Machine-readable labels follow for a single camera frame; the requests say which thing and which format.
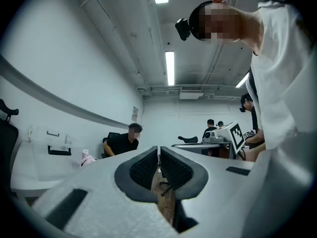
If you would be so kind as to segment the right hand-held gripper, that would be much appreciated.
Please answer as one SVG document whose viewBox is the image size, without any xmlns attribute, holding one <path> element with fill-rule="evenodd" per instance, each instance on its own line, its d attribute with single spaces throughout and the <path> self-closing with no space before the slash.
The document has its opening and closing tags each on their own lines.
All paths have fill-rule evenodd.
<svg viewBox="0 0 317 238">
<path fill-rule="evenodd" d="M 237 121 L 226 124 L 213 131 L 207 131 L 202 139 L 202 143 L 224 144 L 225 142 L 231 144 L 232 150 L 230 150 L 230 152 L 234 152 L 234 154 L 239 153 L 245 144 L 245 138 Z"/>
</svg>

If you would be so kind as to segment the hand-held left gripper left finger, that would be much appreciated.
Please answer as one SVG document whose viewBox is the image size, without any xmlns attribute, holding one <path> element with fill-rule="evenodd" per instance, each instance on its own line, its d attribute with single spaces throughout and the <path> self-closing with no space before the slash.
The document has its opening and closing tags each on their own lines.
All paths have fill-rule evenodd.
<svg viewBox="0 0 317 238">
<path fill-rule="evenodd" d="M 151 190 L 157 167 L 155 146 L 98 160 L 47 190 L 33 209 L 76 238 L 175 238 Z"/>
</svg>

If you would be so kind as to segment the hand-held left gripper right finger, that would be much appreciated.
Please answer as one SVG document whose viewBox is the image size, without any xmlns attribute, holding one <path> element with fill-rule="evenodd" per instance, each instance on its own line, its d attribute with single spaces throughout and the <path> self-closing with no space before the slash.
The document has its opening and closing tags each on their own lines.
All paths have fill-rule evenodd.
<svg viewBox="0 0 317 238">
<path fill-rule="evenodd" d="M 174 224 L 160 221 L 165 238 L 241 238 L 247 211 L 239 190 L 253 162 L 160 148 L 162 172 L 175 188 Z"/>
</svg>

